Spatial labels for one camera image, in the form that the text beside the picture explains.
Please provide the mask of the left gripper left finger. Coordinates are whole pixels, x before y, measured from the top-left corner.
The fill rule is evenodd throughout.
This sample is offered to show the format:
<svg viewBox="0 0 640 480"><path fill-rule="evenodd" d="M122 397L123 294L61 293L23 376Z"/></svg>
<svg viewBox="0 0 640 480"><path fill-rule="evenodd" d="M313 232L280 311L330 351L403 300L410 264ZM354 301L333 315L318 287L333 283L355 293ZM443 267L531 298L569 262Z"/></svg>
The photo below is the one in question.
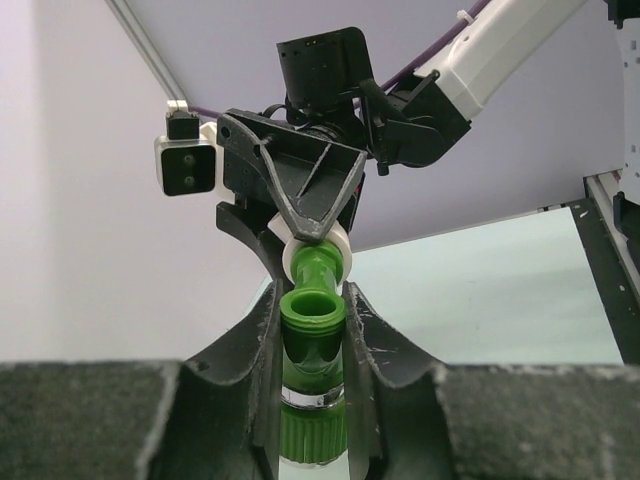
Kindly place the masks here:
<svg viewBox="0 0 640 480"><path fill-rule="evenodd" d="M271 282L246 316L184 361L150 479L275 479L283 347Z"/></svg>

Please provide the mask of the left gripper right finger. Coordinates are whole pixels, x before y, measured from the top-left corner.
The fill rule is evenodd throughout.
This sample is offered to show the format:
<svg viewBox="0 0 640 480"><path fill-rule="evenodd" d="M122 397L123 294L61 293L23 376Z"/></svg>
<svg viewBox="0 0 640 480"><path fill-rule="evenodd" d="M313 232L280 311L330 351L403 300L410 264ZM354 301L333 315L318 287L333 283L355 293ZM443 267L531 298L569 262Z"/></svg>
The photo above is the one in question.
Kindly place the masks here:
<svg viewBox="0 0 640 480"><path fill-rule="evenodd" d="M351 479L457 479L435 357L386 322L354 282L342 287Z"/></svg>

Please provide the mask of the white straight pipe fitting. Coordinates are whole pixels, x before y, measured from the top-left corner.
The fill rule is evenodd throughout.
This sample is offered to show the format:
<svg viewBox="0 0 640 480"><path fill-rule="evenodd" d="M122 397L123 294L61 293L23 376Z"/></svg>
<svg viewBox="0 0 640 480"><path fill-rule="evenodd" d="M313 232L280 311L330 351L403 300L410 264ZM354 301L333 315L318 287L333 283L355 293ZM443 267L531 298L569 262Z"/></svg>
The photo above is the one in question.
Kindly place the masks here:
<svg viewBox="0 0 640 480"><path fill-rule="evenodd" d="M282 267L294 285L299 282L302 268L309 267L312 260L325 264L333 276L334 289L347 279L352 269L353 253L349 235L339 221L332 224L324 240L318 244L296 239L281 214L276 214L267 227L284 245Z"/></svg>

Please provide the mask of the green plastic faucet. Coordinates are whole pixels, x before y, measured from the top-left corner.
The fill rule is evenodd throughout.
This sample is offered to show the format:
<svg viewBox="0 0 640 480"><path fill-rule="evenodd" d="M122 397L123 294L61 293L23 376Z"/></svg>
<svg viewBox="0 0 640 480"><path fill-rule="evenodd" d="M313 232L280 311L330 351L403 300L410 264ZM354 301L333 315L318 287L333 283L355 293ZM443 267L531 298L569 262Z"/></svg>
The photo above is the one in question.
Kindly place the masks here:
<svg viewBox="0 0 640 480"><path fill-rule="evenodd" d="M347 449L342 339L346 304L312 260L280 299L283 340L280 456L326 464Z"/></svg>

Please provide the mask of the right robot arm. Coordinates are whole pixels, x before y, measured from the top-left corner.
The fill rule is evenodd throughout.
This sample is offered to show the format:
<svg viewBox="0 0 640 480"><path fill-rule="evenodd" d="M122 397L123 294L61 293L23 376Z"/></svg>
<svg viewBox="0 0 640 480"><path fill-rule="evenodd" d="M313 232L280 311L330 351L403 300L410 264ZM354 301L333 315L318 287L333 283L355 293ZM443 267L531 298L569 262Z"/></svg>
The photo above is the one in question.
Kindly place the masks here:
<svg viewBox="0 0 640 480"><path fill-rule="evenodd" d="M216 225L281 281L301 249L330 244L336 279L352 267L349 230L364 168L424 168L469 130L504 81L578 9L577 1L481 1L438 45L378 83L363 32L347 27L278 44L284 120L230 109L216 123Z"/></svg>

